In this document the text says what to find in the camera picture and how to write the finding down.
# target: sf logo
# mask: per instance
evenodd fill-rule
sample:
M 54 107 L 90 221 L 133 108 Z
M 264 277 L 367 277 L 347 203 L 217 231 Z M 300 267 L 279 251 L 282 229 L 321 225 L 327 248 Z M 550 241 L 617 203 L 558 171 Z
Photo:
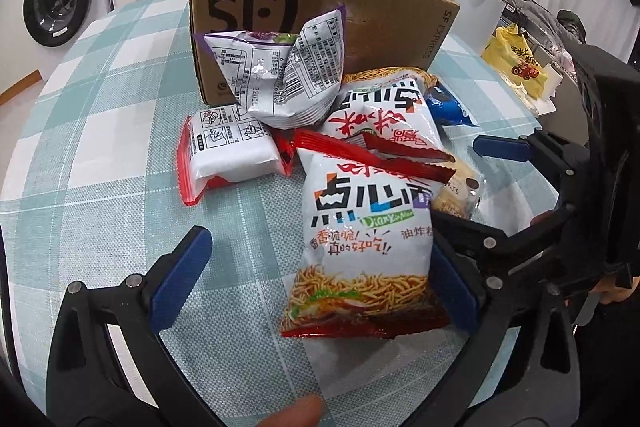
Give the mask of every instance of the sf logo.
M 233 3 L 236 0 L 209 0 L 209 15 L 214 19 L 219 19 L 226 22 L 226 29 L 218 30 L 224 32 L 237 31 L 239 29 L 238 20 L 229 12 L 218 8 L 217 4 L 220 1 L 231 1 Z M 254 4 L 256 0 L 242 0 L 242 29 L 245 31 L 251 31 L 254 29 Z M 261 7 L 258 10 L 257 16 L 261 19 L 267 19 L 271 15 L 271 8 Z M 284 0 L 284 15 L 282 16 L 282 22 L 280 23 L 280 33 L 291 33 L 293 25 L 296 22 L 296 16 L 298 15 L 298 0 Z

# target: black device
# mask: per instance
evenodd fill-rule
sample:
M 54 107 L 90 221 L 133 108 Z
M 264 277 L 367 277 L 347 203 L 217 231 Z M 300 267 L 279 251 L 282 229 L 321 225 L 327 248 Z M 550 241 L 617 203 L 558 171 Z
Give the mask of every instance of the black device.
M 616 274 L 619 286 L 630 287 L 632 275 L 640 273 L 632 197 L 640 194 L 640 75 L 599 48 L 568 48 L 588 115 L 588 148 L 542 129 L 519 139 L 479 136 L 474 142 L 481 155 L 531 162 L 558 190 L 556 208 L 511 237 L 432 213 L 439 263 L 447 263 L 465 283 L 478 325 L 403 427 L 564 427 L 578 419 L 575 316 L 570 316 L 576 312 L 564 300 L 584 299 L 605 274 Z M 159 337 L 173 324 L 210 252 L 209 231 L 194 227 L 146 275 L 129 275 L 110 288 L 69 285 L 47 371 L 53 424 L 223 426 Z M 453 312 L 460 316 L 459 309 Z M 106 331 L 109 323 L 122 329 L 157 409 L 132 393 Z M 516 325 L 520 334 L 498 389 L 469 408 L 507 328 Z

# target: cardboard box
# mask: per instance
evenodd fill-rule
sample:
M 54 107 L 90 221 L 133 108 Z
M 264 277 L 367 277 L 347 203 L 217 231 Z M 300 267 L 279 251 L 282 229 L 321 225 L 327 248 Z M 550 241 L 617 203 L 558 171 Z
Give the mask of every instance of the cardboard box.
M 344 73 L 390 66 L 426 70 L 459 8 L 453 0 L 190 0 L 191 33 L 298 33 L 307 20 L 342 3 L 347 13 Z M 235 103 L 215 58 L 193 38 L 191 44 L 204 102 Z

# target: tablecloth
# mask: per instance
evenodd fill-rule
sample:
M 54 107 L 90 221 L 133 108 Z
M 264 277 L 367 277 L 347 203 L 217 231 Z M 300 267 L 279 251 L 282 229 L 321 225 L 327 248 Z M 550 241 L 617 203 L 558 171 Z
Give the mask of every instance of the tablecloth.
M 188 0 L 143 0 L 93 22 L 46 83 L 22 130 L 0 196 L 14 335 L 22 379 L 44 409 L 49 344 L 69 282 L 98 287 L 144 273 L 192 225 L 212 258 L 167 348 L 229 426 L 254 425 L 306 393 L 327 402 L 322 425 L 398 425 L 465 342 L 453 327 L 379 339 L 283 339 L 278 324 L 302 251 L 304 172 L 209 191 L 194 207 L 177 192 L 175 147 L 204 107 Z M 493 70 L 448 37 L 430 68 L 479 127 L 450 126 L 444 145 L 486 176 L 474 219 L 514 233 L 554 206 L 529 164 L 481 158 L 480 133 L 517 137 L 536 121 Z

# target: white bin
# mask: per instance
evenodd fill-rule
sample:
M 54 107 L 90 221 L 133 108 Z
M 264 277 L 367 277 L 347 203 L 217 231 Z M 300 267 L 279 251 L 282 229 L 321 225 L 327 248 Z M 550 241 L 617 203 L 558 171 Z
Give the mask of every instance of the white bin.
M 449 33 L 464 41 L 481 55 L 498 25 L 507 0 L 454 0 L 460 4 L 458 16 Z

